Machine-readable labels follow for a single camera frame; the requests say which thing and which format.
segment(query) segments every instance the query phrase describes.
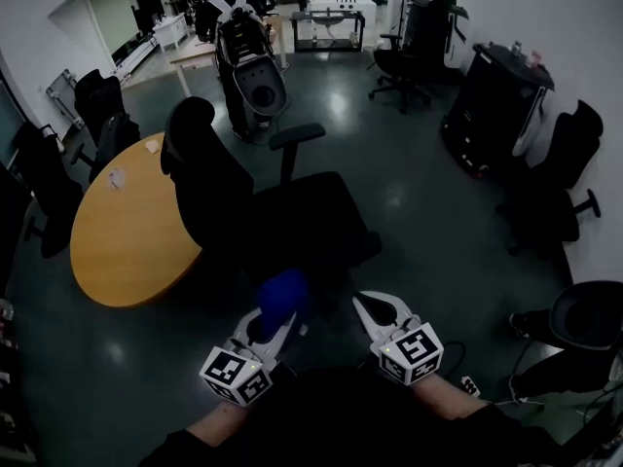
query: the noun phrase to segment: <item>blue object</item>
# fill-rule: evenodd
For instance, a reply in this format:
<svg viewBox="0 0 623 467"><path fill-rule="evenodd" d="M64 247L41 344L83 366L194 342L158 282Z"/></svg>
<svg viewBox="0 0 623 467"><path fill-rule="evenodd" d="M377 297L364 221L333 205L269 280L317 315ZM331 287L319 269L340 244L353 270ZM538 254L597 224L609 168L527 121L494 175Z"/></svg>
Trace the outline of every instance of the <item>blue object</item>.
<svg viewBox="0 0 623 467"><path fill-rule="evenodd" d="M288 269L262 284L257 301L262 310L262 339L268 340L295 312L305 317L310 302L308 281L299 269Z"/></svg>

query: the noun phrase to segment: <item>forearm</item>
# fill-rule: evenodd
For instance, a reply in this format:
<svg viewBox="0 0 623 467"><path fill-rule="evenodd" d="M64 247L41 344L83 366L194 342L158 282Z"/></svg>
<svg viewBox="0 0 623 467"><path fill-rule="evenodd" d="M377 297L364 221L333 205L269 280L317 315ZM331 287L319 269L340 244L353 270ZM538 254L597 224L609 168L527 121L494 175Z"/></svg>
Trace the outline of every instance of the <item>forearm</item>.
<svg viewBox="0 0 623 467"><path fill-rule="evenodd" d="M447 420L466 418L488 405L454 387L436 374L418 380L410 387L420 402L433 413Z"/></svg>
<svg viewBox="0 0 623 467"><path fill-rule="evenodd" d="M248 415L248 409L233 403L221 402L212 412L186 430L216 448L240 430Z"/></svg>

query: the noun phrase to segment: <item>floor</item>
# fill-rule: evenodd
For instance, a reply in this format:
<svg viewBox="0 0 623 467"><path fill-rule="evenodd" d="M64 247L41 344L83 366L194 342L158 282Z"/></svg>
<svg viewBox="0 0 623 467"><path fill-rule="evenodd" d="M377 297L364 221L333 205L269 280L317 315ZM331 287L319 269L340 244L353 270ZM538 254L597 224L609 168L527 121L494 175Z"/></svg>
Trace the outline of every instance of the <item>floor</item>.
<svg viewBox="0 0 623 467"><path fill-rule="evenodd" d="M290 24L289 18L293 12L299 10L298 5L279 5L276 7L275 12L283 17L283 41L285 43L285 51L287 54L294 53L294 31ZM381 33L386 33L385 26L385 13L387 12L387 5L381 5L377 8L377 21L373 26L369 24L366 27L364 34L364 49L371 50L375 43L379 40ZM331 26L331 32L338 38L347 38L352 31L352 21L344 21L335 26ZM299 38L310 39L315 32L316 37L320 40L330 38L326 28L324 26L317 26L311 22L299 23ZM184 48L195 36L195 31L191 31L188 38L185 38L180 44L180 49ZM281 52L279 48L279 41L275 40L273 43L273 50L275 55L279 55ZM122 88L126 89L132 87L146 80L153 80L160 78L167 74L174 74L175 68L169 63L172 57L177 54L177 49L174 46L166 47L165 52L160 48L155 49L149 57L147 57L129 76L123 83Z"/></svg>
<svg viewBox="0 0 623 467"><path fill-rule="evenodd" d="M300 148L294 176L339 171L368 228L383 241L379 256L351 272L354 285L401 297L442 341L463 342L466 356L451 381L470 375L484 398L507 401L506 379L524 344L509 335L505 319L513 311L549 307L565 277L530 252L506 254L508 230L494 212L502 189L465 174L446 151L439 124L457 90L432 87L430 108L414 99L401 115L396 94L368 99L379 72L366 71L372 62L367 53L292 54L288 60L291 102L279 127L319 122L327 130ZM261 146L265 138L257 146L234 138L214 69L186 74L193 94L215 105L214 128L256 190L275 185L280 154ZM182 97L175 76L124 90L143 136L163 131ZM87 187L83 164L69 171ZM39 210L33 213L42 220ZM208 253L159 301L111 309L81 292L68 250L45 261L38 248L36 240L19 244L8 296L16 306L22 388L40 436L41 463L134 466L167 433L215 405L198 371L211 347L253 307L253 291L243 275L224 275ZM299 372L354 365L368 343L346 296L335 313L315 316L284 358ZM547 351L536 344L522 366ZM458 357L448 348L442 375ZM567 393L546 396L552 405L545 412L531 405L503 409L526 424L546 426L563 442L580 427L579 404L592 399Z"/></svg>

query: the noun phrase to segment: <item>shoe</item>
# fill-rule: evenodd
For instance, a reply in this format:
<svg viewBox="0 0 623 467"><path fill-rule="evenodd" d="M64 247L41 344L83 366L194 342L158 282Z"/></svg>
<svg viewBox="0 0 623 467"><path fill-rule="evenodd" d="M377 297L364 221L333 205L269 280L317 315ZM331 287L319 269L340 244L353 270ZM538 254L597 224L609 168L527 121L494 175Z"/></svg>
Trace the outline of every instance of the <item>shoe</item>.
<svg viewBox="0 0 623 467"><path fill-rule="evenodd" d="M511 376L508 378L508 389L510 389L510 397L517 405L523 405L528 401L528 396L522 396L517 391L517 377L519 376Z"/></svg>
<svg viewBox="0 0 623 467"><path fill-rule="evenodd" d="M530 334L520 329L519 324L517 323L519 321L519 317L521 317L519 313L513 313L510 315L508 317L508 325L510 325L510 328L515 331L515 334L519 339L527 339L530 337Z"/></svg>
<svg viewBox="0 0 623 467"><path fill-rule="evenodd" d="M242 140L242 142L244 142L245 144L249 144L251 143L251 134L249 133L248 129L236 129L234 128L234 135L236 137L238 137L240 140Z"/></svg>

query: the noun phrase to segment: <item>white cube with marker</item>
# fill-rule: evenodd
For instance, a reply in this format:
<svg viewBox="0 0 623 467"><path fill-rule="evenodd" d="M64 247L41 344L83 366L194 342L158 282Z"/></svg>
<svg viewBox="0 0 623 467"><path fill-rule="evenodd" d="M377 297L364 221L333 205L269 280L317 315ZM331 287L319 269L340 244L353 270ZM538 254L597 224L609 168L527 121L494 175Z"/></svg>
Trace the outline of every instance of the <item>white cube with marker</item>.
<svg viewBox="0 0 623 467"><path fill-rule="evenodd" d="M220 347L212 348L199 375L217 395L247 407L273 385L263 364Z"/></svg>
<svg viewBox="0 0 623 467"><path fill-rule="evenodd" d="M444 346L429 323L380 347L381 368L405 385L437 371Z"/></svg>

